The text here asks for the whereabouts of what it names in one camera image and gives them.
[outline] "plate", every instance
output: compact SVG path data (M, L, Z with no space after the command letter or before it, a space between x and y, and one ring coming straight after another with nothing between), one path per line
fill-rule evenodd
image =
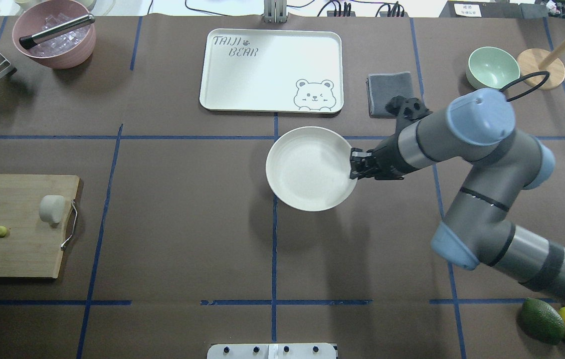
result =
M336 113L342 40L328 31L212 30L199 100L212 111Z
M300 127L271 146L266 162L273 193L291 207L324 211L342 203L357 179L350 179L351 145L322 127Z

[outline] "cartoon bear face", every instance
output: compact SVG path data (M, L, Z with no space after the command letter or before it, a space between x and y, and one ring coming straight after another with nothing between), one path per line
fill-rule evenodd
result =
M335 96L333 96L333 82L324 80L323 82L308 82L305 79L296 82L298 92L293 98L298 110L317 110L328 111L335 106Z

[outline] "wooden base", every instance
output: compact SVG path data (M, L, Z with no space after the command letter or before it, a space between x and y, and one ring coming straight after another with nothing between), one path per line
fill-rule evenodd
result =
M542 48L529 48L524 50L519 56L517 56L517 63L520 66L520 72L522 76L528 75L540 70L540 63L550 54L549 51L543 50ZM549 80L540 87L542 90L554 89L561 85L565 78L565 67L564 63L560 59L555 59L546 68L546 71L551 73ZM535 86L539 84L544 79L543 76L531 77L528 80L524 80L530 86Z

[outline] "wooden cutting board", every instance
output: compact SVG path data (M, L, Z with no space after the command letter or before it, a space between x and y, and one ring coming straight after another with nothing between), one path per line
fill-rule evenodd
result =
M76 198L79 178L69 175L0 175L0 277L57 278L61 243ZM63 220L56 226L40 220L38 207L48 195L66 198Z

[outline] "tray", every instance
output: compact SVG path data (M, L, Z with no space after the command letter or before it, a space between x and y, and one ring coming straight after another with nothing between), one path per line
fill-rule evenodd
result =
M9 234L0 238L0 277L56 278L63 259L61 244L76 198L79 178L65 175L0 175L0 225ZM57 226L38 217L48 194L66 198L64 220Z
M344 104L334 32L215 29L207 35L200 104L212 111L335 113Z

